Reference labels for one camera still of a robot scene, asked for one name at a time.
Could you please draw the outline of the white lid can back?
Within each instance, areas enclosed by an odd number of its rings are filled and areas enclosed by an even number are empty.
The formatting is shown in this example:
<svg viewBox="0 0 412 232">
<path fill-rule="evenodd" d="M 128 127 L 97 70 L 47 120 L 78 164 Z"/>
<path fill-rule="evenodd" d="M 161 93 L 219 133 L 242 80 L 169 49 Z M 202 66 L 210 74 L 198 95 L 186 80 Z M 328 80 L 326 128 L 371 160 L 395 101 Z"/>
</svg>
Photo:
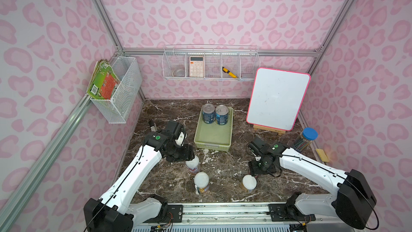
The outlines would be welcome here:
<svg viewBox="0 0 412 232">
<path fill-rule="evenodd" d="M 200 172 L 200 160 L 198 156 L 195 156 L 191 161 L 186 161 L 186 167 L 191 174 L 198 174 Z"/>
</svg>

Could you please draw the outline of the grey white stapler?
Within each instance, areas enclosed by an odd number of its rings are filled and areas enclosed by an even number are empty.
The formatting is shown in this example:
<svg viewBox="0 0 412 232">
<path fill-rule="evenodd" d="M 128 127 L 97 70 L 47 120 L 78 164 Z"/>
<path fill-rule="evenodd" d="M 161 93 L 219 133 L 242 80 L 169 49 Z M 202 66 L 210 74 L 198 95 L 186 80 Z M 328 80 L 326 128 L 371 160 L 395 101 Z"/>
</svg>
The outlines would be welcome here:
<svg viewBox="0 0 412 232">
<path fill-rule="evenodd" d="M 157 130 L 157 125 L 153 120 L 149 120 L 149 126 L 150 126 L 150 131 L 151 132 L 156 132 Z"/>
</svg>

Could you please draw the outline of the white lid yellow can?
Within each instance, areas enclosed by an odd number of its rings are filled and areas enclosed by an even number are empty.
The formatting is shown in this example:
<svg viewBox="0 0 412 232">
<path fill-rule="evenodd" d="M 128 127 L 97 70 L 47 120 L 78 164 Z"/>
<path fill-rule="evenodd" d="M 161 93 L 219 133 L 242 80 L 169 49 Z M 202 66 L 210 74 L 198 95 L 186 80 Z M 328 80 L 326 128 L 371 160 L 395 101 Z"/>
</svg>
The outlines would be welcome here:
<svg viewBox="0 0 412 232">
<path fill-rule="evenodd" d="M 209 176 L 204 172 L 199 172 L 194 177 L 195 193 L 200 195 L 209 190 Z"/>
</svg>

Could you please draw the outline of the green plastic basket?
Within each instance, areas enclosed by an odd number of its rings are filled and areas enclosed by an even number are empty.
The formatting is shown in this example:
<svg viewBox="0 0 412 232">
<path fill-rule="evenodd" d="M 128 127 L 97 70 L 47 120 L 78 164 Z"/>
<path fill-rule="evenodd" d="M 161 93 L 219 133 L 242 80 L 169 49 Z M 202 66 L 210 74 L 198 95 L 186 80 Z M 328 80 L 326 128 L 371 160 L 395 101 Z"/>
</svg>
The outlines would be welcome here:
<svg viewBox="0 0 412 232">
<path fill-rule="evenodd" d="M 200 112 L 198 124 L 194 136 L 197 148 L 228 152 L 232 143 L 234 109 L 228 107 L 228 121 L 225 125 L 219 125 L 216 121 L 207 124 Z"/>
</svg>

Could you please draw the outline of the blue lid pencil jar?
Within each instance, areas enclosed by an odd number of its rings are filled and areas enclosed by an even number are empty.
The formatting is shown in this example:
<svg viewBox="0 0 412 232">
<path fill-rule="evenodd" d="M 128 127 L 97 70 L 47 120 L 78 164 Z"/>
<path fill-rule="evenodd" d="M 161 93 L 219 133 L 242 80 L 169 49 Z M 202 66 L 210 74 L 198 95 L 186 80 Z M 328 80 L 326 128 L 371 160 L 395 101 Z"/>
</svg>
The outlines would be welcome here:
<svg viewBox="0 0 412 232">
<path fill-rule="evenodd" d="M 317 139 L 318 132 L 310 127 L 304 128 L 300 133 L 299 137 L 293 142 L 293 148 L 298 151 L 302 152 L 305 150 L 310 144 Z"/>
</svg>

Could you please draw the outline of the blue soup can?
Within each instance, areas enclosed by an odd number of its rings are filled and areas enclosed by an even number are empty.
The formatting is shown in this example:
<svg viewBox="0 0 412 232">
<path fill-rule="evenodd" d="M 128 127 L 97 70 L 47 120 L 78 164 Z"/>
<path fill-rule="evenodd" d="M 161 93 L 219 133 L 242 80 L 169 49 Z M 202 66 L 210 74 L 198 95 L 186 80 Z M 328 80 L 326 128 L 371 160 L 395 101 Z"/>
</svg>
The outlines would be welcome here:
<svg viewBox="0 0 412 232">
<path fill-rule="evenodd" d="M 215 121 L 215 106 L 212 104 L 205 104 L 202 106 L 203 121 L 206 124 L 212 124 Z"/>
<path fill-rule="evenodd" d="M 229 119 L 229 108 L 219 105 L 215 108 L 216 122 L 218 125 L 226 125 Z"/>
</svg>

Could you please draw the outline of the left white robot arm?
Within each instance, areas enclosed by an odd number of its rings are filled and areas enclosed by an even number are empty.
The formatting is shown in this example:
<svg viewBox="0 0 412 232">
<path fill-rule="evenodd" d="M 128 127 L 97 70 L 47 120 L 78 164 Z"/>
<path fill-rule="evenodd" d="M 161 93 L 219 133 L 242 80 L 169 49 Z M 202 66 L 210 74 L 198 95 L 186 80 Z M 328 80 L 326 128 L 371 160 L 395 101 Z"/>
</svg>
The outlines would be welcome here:
<svg viewBox="0 0 412 232">
<path fill-rule="evenodd" d="M 85 204 L 86 232 L 131 232 L 143 223 L 153 223 L 152 232 L 165 232 L 182 221 L 183 207 L 169 206 L 157 194 L 131 204 L 148 174 L 162 159 L 172 163 L 195 157 L 193 146 L 185 143 L 187 133 L 181 123 L 170 120 L 164 129 L 157 129 L 153 121 L 149 124 L 151 131 L 125 171 L 99 199 L 91 198 Z"/>
</svg>

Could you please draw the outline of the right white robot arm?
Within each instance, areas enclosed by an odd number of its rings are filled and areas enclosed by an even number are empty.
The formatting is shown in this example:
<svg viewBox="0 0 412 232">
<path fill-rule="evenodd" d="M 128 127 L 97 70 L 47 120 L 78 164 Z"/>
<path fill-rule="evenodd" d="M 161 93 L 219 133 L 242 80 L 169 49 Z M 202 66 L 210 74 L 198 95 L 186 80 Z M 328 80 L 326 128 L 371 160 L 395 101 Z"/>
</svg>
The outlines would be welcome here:
<svg viewBox="0 0 412 232">
<path fill-rule="evenodd" d="M 351 170 L 346 172 L 321 164 L 280 142 L 270 145 L 255 137 L 247 148 L 254 159 L 249 162 L 253 177 L 270 175 L 278 178 L 283 170 L 291 170 L 321 186 L 325 194 L 295 192 L 284 204 L 270 205 L 273 220 L 296 221 L 304 228 L 316 216 L 339 218 L 348 226 L 363 230 L 367 227 L 377 199 L 364 175 Z"/>
</svg>

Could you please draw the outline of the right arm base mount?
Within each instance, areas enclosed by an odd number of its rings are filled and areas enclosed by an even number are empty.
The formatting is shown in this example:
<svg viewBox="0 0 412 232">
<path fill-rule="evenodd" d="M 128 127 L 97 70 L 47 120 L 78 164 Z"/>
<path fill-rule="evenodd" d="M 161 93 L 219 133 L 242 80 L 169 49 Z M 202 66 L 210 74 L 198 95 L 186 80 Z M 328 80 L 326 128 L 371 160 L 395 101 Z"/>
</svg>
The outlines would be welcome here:
<svg viewBox="0 0 412 232">
<path fill-rule="evenodd" d="M 316 217 L 314 214 L 303 214 L 296 206 L 296 200 L 301 192 L 294 193 L 287 201 L 283 204 L 269 204 L 269 211 L 267 215 L 270 215 L 273 222 L 277 221 L 297 221 L 309 223 L 315 221 Z"/>
</svg>

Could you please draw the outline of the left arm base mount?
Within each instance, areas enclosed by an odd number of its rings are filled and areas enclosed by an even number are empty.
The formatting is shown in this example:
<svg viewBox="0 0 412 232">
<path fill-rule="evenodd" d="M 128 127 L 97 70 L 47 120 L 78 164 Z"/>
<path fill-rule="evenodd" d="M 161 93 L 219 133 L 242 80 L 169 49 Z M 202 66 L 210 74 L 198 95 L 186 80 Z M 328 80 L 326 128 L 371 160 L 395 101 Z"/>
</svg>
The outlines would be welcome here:
<svg viewBox="0 0 412 232">
<path fill-rule="evenodd" d="M 144 223 L 168 223 L 170 220 L 172 220 L 172 223 L 181 223 L 182 216 L 183 205 L 167 204 L 161 207 L 160 213 L 155 218 L 149 219 Z"/>
</svg>

